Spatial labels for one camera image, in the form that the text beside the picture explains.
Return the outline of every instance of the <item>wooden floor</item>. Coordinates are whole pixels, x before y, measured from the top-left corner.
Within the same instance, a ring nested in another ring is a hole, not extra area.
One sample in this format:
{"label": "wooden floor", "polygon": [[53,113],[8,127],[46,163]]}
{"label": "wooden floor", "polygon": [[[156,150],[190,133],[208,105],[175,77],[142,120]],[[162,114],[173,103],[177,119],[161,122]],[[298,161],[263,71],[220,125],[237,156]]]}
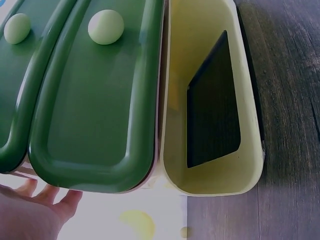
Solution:
{"label": "wooden floor", "polygon": [[320,1],[236,4],[254,69],[265,164],[246,194],[189,197],[189,239],[319,240]]}

